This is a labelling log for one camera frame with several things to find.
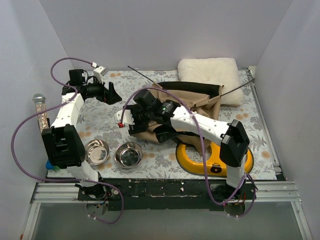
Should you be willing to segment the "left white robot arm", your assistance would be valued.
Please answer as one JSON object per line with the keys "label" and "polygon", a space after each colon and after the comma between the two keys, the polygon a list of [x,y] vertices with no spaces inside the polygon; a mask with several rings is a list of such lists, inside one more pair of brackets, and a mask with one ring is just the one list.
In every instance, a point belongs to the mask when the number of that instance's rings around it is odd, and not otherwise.
{"label": "left white robot arm", "polygon": [[90,83],[83,76],[84,72],[83,69],[69,71],[68,86],[62,88],[63,106],[59,108],[50,128],[41,132],[41,137],[50,164],[67,170],[80,181],[79,187],[89,188],[89,194],[95,200],[101,200],[106,196],[106,187],[98,182],[100,174],[85,160],[85,146],[76,130],[76,124],[86,99],[95,98],[113,105],[121,102],[122,98],[112,82],[105,87],[102,74],[107,71],[104,67],[94,69],[93,82]]}

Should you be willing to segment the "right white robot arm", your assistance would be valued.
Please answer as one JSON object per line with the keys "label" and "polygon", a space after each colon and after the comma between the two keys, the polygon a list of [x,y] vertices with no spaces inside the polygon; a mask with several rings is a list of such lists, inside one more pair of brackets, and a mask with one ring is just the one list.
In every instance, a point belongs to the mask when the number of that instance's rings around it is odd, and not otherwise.
{"label": "right white robot arm", "polygon": [[129,124],[129,133],[146,131],[150,122],[166,126],[175,134],[193,133],[200,140],[209,140],[220,147],[219,158],[226,165],[226,192],[237,199],[245,192],[245,160],[250,140],[243,124],[214,120],[198,114],[176,96],[161,102],[151,93],[151,88],[137,90],[130,99],[135,104],[126,103],[120,115],[120,122]]}

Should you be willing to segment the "beige fabric pet tent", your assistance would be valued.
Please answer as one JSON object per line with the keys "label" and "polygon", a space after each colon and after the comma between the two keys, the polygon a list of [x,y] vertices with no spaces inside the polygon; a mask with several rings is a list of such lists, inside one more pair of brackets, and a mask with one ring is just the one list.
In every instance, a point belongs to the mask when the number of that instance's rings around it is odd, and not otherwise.
{"label": "beige fabric pet tent", "polygon": [[180,107],[181,103],[173,98],[178,97],[192,111],[217,120],[221,106],[219,85],[196,83],[196,82],[160,82],[164,89],[152,84],[150,89],[143,89],[133,97],[135,105],[146,109],[151,106],[160,106],[159,115],[162,117],[162,124],[151,122],[148,132],[133,135],[133,137],[152,141],[155,143],[164,143],[168,140],[178,139],[179,142],[199,147],[201,145],[200,137],[197,132],[193,133],[179,127],[172,127],[169,115],[163,116],[161,107]]}

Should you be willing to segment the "black tent pole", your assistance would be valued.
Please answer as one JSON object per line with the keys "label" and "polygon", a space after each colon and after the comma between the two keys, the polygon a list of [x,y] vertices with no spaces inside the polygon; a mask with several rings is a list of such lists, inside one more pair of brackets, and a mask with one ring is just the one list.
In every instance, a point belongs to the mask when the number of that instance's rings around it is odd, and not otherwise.
{"label": "black tent pole", "polygon": [[151,78],[149,78],[148,76],[146,76],[145,74],[141,73],[140,71],[134,69],[133,67],[127,65],[127,67],[131,70],[133,70],[134,72],[138,73],[139,75],[143,76],[144,78],[146,78],[148,81],[152,82],[155,86],[159,87],[160,89],[164,89],[162,86],[160,86],[156,81],[152,80]]}
{"label": "black tent pole", "polygon": [[225,92],[225,93],[221,94],[220,97],[223,97],[223,96],[228,95],[228,94],[230,94],[230,93],[232,93],[232,92],[234,92],[234,91],[236,91],[236,90],[238,90],[238,89],[241,89],[242,87],[248,85],[249,83],[253,82],[254,80],[255,80],[255,78],[247,81],[246,83],[238,86],[237,88],[234,88],[234,89],[232,89],[232,90],[230,90],[230,91],[228,91],[228,92]]}

